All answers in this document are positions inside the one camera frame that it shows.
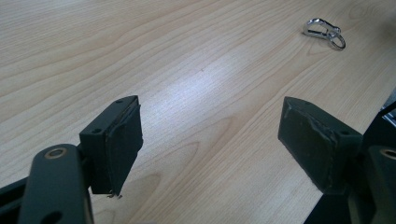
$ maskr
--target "metal screw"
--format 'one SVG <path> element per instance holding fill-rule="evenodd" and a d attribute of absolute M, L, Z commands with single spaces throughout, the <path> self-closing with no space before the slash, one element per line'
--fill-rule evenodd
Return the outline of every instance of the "metal screw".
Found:
<path fill-rule="evenodd" d="M 62 156 L 64 156 L 64 154 L 66 154 L 67 149 L 65 147 L 57 147 L 54 148 L 50 151 L 48 151 L 46 153 L 46 155 L 44 155 L 44 157 L 48 160 L 54 160 L 54 159 L 58 159 Z"/>
<path fill-rule="evenodd" d="M 396 151 L 395 150 L 385 148 L 385 149 L 381 149 L 380 152 L 382 155 L 384 155 L 390 159 L 396 160 Z"/>

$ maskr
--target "silver metal object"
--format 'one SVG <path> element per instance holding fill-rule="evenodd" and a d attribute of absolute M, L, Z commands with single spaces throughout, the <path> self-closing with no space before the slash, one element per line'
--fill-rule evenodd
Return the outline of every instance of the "silver metal object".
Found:
<path fill-rule="evenodd" d="M 64 154 L 66 154 L 66 152 L 67 149 L 65 147 L 57 147 L 48 151 L 44 157 L 48 160 L 54 160 L 62 157 Z"/>
<path fill-rule="evenodd" d="M 327 30 L 326 33 L 310 30 L 309 28 L 313 25 L 320 25 L 320 26 L 326 28 L 326 30 Z M 341 36 L 341 29 L 339 27 L 329 24 L 328 22 L 324 21 L 323 19 L 314 18 L 314 19 L 308 21 L 304 25 L 304 34 L 310 35 L 313 37 L 317 37 L 317 38 L 327 39 L 330 41 L 330 43 L 332 43 L 332 45 L 336 49 L 342 50 L 346 47 L 346 41 Z M 341 45 L 337 45 L 334 42 L 334 39 L 339 39 L 341 42 Z"/>
<path fill-rule="evenodd" d="M 396 160 L 396 151 L 392 149 L 381 149 L 380 150 L 381 154 L 383 156 L 386 156 L 390 159 Z"/>

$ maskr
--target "keychain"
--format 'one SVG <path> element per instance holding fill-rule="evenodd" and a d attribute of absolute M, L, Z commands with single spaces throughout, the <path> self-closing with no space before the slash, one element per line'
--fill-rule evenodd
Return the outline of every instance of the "keychain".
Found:
<path fill-rule="evenodd" d="M 327 29 L 326 33 L 309 30 L 309 27 L 311 27 L 313 25 L 323 26 L 324 28 Z M 333 25 L 329 24 L 328 22 L 324 21 L 323 19 L 315 18 L 315 19 L 312 19 L 312 20 L 308 21 L 304 25 L 304 34 L 305 35 L 310 35 L 310 36 L 313 36 L 313 37 L 317 37 L 317 38 L 327 39 L 327 40 L 330 41 L 330 43 L 332 43 L 332 45 L 336 49 L 339 49 L 339 50 L 342 50 L 342 49 L 344 49 L 346 47 L 346 41 L 341 36 L 341 29 L 339 27 L 336 27 L 336 26 L 333 26 Z M 337 45 L 334 42 L 334 39 L 339 39 L 340 42 L 341 42 L 341 46 Z"/>

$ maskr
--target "light wood surface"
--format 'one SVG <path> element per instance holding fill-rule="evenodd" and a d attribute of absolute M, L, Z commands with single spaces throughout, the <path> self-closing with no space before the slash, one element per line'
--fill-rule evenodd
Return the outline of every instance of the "light wood surface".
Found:
<path fill-rule="evenodd" d="M 315 17 L 345 50 L 302 34 Z M 321 193 L 276 138 L 283 97 L 363 133 L 396 85 L 396 4 L 8 0 L 0 52 L 0 187 L 137 94 L 145 144 L 96 223 L 302 223 Z"/>

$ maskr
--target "wood grain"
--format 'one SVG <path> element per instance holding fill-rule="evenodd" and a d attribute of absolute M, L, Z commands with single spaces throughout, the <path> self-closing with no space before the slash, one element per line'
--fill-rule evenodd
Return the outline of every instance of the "wood grain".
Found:
<path fill-rule="evenodd" d="M 112 101 L 145 144 L 96 223 L 301 223 L 320 197 L 277 140 L 283 97 L 363 133 L 396 85 L 396 5 L 358 1 L 2 1 L 0 187 Z M 320 17 L 346 49 L 302 35 Z"/>

